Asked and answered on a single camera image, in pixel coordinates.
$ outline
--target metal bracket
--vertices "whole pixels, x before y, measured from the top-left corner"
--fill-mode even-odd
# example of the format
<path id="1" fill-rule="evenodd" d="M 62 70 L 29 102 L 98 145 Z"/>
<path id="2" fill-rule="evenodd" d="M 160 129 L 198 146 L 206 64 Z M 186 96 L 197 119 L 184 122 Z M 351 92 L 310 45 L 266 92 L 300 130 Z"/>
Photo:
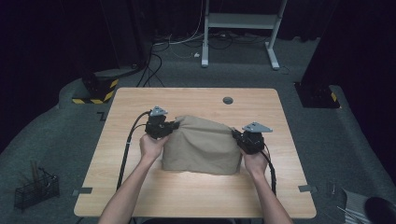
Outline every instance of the metal bracket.
<path id="1" fill-rule="evenodd" d="M 250 132 L 250 133 L 271 133 L 273 130 L 265 127 L 264 125 L 254 121 L 249 123 L 247 126 L 242 128 L 243 130 Z"/>
<path id="2" fill-rule="evenodd" d="M 166 111 L 166 110 L 164 110 L 164 109 L 162 109 L 162 108 L 160 108 L 159 106 L 154 106 L 154 108 L 151 110 L 151 112 L 149 113 L 149 115 L 151 116 L 151 117 L 153 117 L 153 116 L 160 116 L 160 115 L 165 115 L 165 114 L 167 114 L 168 113 L 168 111 Z"/>

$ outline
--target tabletop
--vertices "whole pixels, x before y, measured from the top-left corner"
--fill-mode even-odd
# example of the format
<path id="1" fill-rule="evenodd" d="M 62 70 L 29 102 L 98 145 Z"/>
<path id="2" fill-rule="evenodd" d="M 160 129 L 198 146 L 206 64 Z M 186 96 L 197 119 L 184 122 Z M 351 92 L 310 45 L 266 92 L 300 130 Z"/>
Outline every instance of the tabletop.
<path id="1" fill-rule="evenodd" d="M 223 103 L 231 97 L 233 103 Z M 192 115 L 235 127 L 257 121 L 273 129 L 264 133 L 276 169 L 276 196 L 293 218 L 311 218 L 316 209 L 306 185 L 304 171 L 293 143 L 289 125 L 277 92 L 272 89 L 236 88 L 120 88 L 110 107 L 92 162 L 75 207 L 80 217 L 99 217 L 115 193 L 125 143 L 136 118 L 155 105 L 168 111 L 166 121 Z M 146 123 L 143 117 L 139 124 Z M 137 128 L 129 149 L 123 178 L 140 159 Z M 269 169 L 266 178 L 271 183 Z M 169 172 L 162 169 L 162 157 L 148 172 L 134 210 L 134 217 L 262 217 L 260 202 L 242 163 L 235 175 Z"/>

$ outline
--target metal stand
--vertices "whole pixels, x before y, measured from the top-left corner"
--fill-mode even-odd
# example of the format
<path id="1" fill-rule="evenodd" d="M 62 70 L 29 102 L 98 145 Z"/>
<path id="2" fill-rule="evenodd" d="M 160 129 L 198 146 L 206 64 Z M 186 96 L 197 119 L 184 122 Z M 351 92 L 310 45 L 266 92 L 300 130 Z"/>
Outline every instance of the metal stand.
<path id="1" fill-rule="evenodd" d="M 251 14 L 228 14 L 228 13 L 209 13 L 209 0 L 206 0 L 205 8 L 205 30 L 204 44 L 202 47 L 202 67 L 209 66 L 209 47 L 208 47 L 208 31 L 209 27 L 221 28 L 242 28 L 242 29 L 263 29 L 273 30 L 269 42 L 265 42 L 265 49 L 271 61 L 274 70 L 279 69 L 274 53 L 274 43 L 277 31 L 282 22 L 283 12 L 288 0 L 282 0 L 280 9 L 276 15 L 251 15 Z"/>

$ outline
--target black controller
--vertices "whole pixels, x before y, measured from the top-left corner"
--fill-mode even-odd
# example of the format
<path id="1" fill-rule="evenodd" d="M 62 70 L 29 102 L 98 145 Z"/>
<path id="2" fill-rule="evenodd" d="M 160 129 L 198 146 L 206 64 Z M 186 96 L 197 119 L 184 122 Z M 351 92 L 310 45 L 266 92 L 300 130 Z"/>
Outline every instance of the black controller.
<path id="1" fill-rule="evenodd" d="M 170 121 L 166 122 L 166 116 L 168 112 L 161 109 L 157 105 L 150 111 L 148 116 L 148 122 L 146 123 L 146 133 L 154 139 L 162 138 L 173 130 L 178 129 L 178 122 Z"/>
<path id="2" fill-rule="evenodd" d="M 245 130 L 243 133 L 240 133 L 237 130 L 232 130 L 233 138 L 236 140 L 238 146 L 240 146 L 248 155 L 262 151 L 265 147 L 262 133 L 270 133 L 272 131 L 272 129 L 269 129 L 257 122 L 252 122 L 242 129 Z"/>

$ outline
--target person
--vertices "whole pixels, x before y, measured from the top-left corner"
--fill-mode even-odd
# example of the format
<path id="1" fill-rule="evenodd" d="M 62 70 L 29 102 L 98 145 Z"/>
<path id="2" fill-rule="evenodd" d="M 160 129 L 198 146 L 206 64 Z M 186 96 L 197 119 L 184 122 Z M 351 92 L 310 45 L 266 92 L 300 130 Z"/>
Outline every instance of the person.
<path id="1" fill-rule="evenodd" d="M 122 183 L 117 192 L 107 203 L 99 223 L 128 223 L 134 212 L 137 197 L 145 181 L 151 165 L 157 160 L 163 151 L 163 145 L 169 139 L 166 136 L 161 139 L 153 139 L 148 134 L 140 138 L 141 159 L 132 173 Z M 260 153 L 248 155 L 241 150 L 247 171 L 259 195 L 262 216 L 265 224 L 292 223 L 289 214 L 283 205 L 271 191 L 264 173 L 267 167 L 266 160 Z"/>

